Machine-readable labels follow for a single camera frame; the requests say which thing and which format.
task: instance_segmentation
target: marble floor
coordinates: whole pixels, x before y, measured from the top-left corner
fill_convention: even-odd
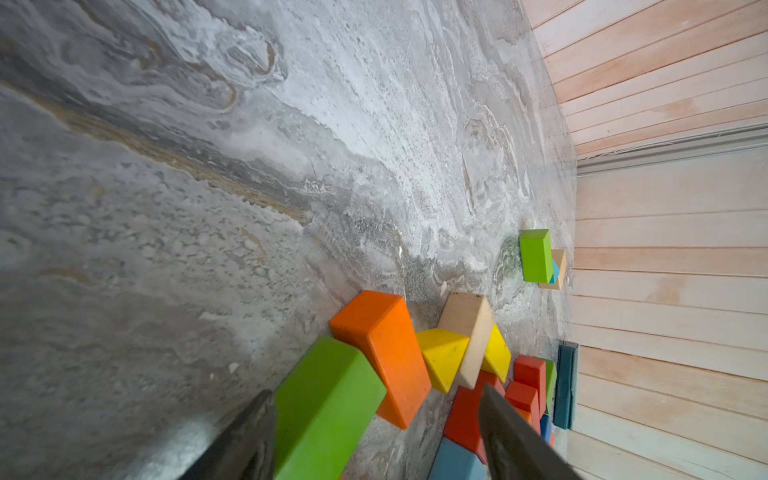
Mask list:
[[[361,289],[553,356],[575,153],[515,0],[5,0],[0,477],[173,480]],[[426,478],[451,396],[345,477]]]

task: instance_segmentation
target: yellow block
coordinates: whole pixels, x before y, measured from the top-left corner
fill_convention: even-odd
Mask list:
[[[483,357],[480,370],[493,373],[504,383],[507,381],[507,373],[509,373],[509,363],[511,361],[512,354],[509,352],[502,333],[494,323],[491,339],[488,341],[488,348],[485,349],[485,357]]]
[[[458,366],[462,364],[469,337],[441,329],[416,333],[419,348],[427,364],[432,388],[443,393],[451,389]]]

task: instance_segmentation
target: rectangular block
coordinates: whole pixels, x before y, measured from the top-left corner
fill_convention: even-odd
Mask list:
[[[456,382],[460,386],[475,388],[494,325],[493,311],[485,295],[458,292],[448,295],[437,327],[469,337],[464,359],[456,374]]]
[[[520,355],[515,360],[515,381],[538,391],[538,408],[544,415],[547,408],[547,363],[532,356]]]
[[[578,344],[564,342],[558,348],[558,385],[554,391],[552,422],[561,429],[573,425],[578,372]]]
[[[558,279],[554,283],[539,283],[541,288],[548,290],[563,290],[565,283],[565,271],[568,268],[568,259],[565,257],[565,250],[552,250],[552,260],[558,265]]]
[[[362,291],[330,321],[333,336],[359,348],[387,395],[377,414],[405,430],[432,388],[411,316],[400,295]]]
[[[336,480],[384,395],[358,349],[321,336],[275,391],[275,479]]]
[[[428,480],[485,480],[487,471],[477,455],[443,437]]]
[[[494,373],[502,383],[507,381],[509,373],[509,363],[512,360],[512,354],[509,352],[507,343],[504,341],[501,330],[498,325],[493,324],[491,338],[488,341],[488,347],[485,349],[480,370]]]
[[[541,424],[539,420],[541,415],[538,412],[538,391],[528,385],[523,385],[520,382],[510,382],[507,386],[507,391],[504,393],[504,398],[513,407],[520,410],[525,410],[531,414],[531,426],[536,433],[541,433]]]
[[[523,280],[549,283],[552,278],[552,249],[549,230],[523,230],[520,234]]]
[[[545,410],[545,415],[552,416],[552,413],[554,413],[554,387],[558,381],[558,367],[554,360],[542,359],[537,356],[533,358],[544,360],[544,363],[547,366],[547,408]]]
[[[500,395],[504,395],[504,388],[496,375],[480,372],[474,389],[458,388],[443,431],[446,438],[458,443],[470,452],[474,452],[484,464],[487,464],[487,461],[485,459],[485,446],[480,436],[478,409],[480,408],[482,389],[486,383],[493,386]]]

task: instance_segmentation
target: wooden paneling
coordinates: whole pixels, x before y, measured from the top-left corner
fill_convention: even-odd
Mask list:
[[[640,94],[710,70],[768,53],[768,32],[735,41],[723,47],[632,77],[610,87],[566,101],[563,115],[573,115],[612,101]]]
[[[630,315],[630,310],[632,316],[652,313],[662,316],[671,315],[676,317],[675,322],[681,322],[683,317],[692,316],[700,318],[700,326],[703,326],[706,321],[718,323],[733,320],[740,323],[742,320],[737,319],[739,316],[731,314],[748,312],[750,314],[746,317],[757,318],[757,322],[765,322],[768,328],[768,315],[751,315],[768,313],[768,279],[766,278],[575,270],[573,284],[574,295],[699,307],[681,310],[653,306],[651,310],[646,310],[645,306],[635,309],[626,303],[617,304],[617,308],[627,308],[627,315]],[[586,310],[593,306],[589,302],[584,304]]]
[[[574,268],[766,277],[768,248],[576,248]]]
[[[622,478],[623,480],[648,480],[649,478],[691,480],[693,478],[572,430],[568,432],[568,461],[574,467],[593,473],[600,478]]]
[[[535,29],[545,57],[609,27],[660,0],[584,0]]]
[[[768,465],[763,463],[587,406],[576,411],[574,430],[703,480],[768,478]]]
[[[758,462],[768,462],[765,448],[768,422],[765,420],[584,374],[579,374],[578,381],[580,405]],[[568,447],[569,461],[582,468],[571,458],[570,443]],[[592,468],[584,470],[600,475]]]
[[[571,339],[584,346],[768,380],[768,353],[759,350],[586,325],[572,325]]]
[[[768,210],[576,222],[578,247],[768,247]]]
[[[578,220],[759,210],[768,205],[768,150],[587,175],[578,188]]]

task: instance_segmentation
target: wooden plank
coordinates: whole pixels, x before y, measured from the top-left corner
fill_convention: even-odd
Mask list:
[[[735,41],[714,50],[705,51],[702,54],[675,62],[672,65],[649,71],[610,87],[566,101],[561,105],[563,115],[573,115],[580,111],[589,110],[590,108],[620,100],[630,95],[639,94],[652,88],[766,53],[768,53],[768,32]]]
[[[768,148],[577,179],[576,219],[768,208]]]
[[[586,472],[593,472],[600,478],[621,478],[622,480],[691,480],[672,468],[660,465],[607,443],[582,435],[568,433],[568,461]]]
[[[587,346],[579,372],[768,420],[768,382]]]
[[[550,18],[560,15],[581,0],[522,0],[531,27],[536,28]]]
[[[572,131],[571,137],[575,144],[585,144],[628,131],[692,117],[708,111],[722,110],[734,105],[749,104],[766,98],[768,98],[768,78],[761,78],[698,97],[684,98],[671,104],[617,118],[583,130]]]
[[[583,346],[768,380],[768,353],[759,350],[575,324],[571,325],[571,340]]]
[[[578,381],[581,387],[579,404],[583,406],[758,462],[768,462],[768,449],[765,448],[768,422],[765,420],[583,373]],[[570,443],[568,453],[568,459],[572,460]]]
[[[661,0],[584,0],[543,25],[534,35],[545,57]]]
[[[557,82],[554,85],[554,92],[558,102],[564,103],[765,31],[768,31],[768,2],[761,0],[728,15],[715,18],[711,22],[703,23],[690,30],[606,61],[602,65],[590,68],[570,78],[562,81],[553,79]],[[564,48],[555,55],[564,54],[571,47]]]
[[[577,248],[574,268],[766,277],[768,248]]]
[[[566,117],[565,121],[570,131],[579,131],[642,111],[674,104],[680,100],[695,98],[763,78],[768,78],[768,55],[748,58],[735,64],[581,111]]]
[[[764,480],[768,465],[579,406],[574,430],[702,480]]]
[[[654,125],[648,129],[636,130],[629,132],[627,135],[633,138],[639,138],[640,140],[627,139],[625,137],[619,140],[619,144],[611,137],[611,141],[605,142],[597,150],[588,150],[587,147],[576,147],[576,151],[582,151],[579,156],[579,160],[583,160],[588,157],[595,157],[601,154],[614,152],[617,149],[625,150],[635,147],[644,147],[652,144],[659,144],[664,142],[678,141],[681,138],[698,137],[700,135],[708,134],[720,134],[728,129],[738,129],[745,127],[752,127],[755,125],[768,124],[768,115],[762,115],[757,112],[757,116],[753,116],[756,109],[768,111],[766,106],[768,102],[761,101],[754,104],[738,105],[736,107],[727,108],[713,113],[697,115],[696,117],[684,118],[683,120],[675,120],[662,125]],[[744,116],[745,119],[735,121],[718,122],[717,118],[734,118]],[[705,127],[690,127],[690,124],[709,124]],[[647,137],[647,133],[652,133],[651,137]],[[602,143],[603,140],[598,140],[595,143]]]
[[[768,315],[574,296],[573,323],[768,352]]]
[[[664,0],[548,56],[553,83],[686,31],[754,0]]]
[[[573,285],[573,294],[578,296],[760,313],[768,324],[768,316],[764,315],[768,313],[766,278],[574,270]],[[678,310],[672,312],[673,315],[683,314]],[[710,318],[709,313],[699,310],[695,310],[694,315]],[[722,312],[713,315],[717,321],[732,317]]]
[[[768,210],[578,220],[576,247],[768,247]]]

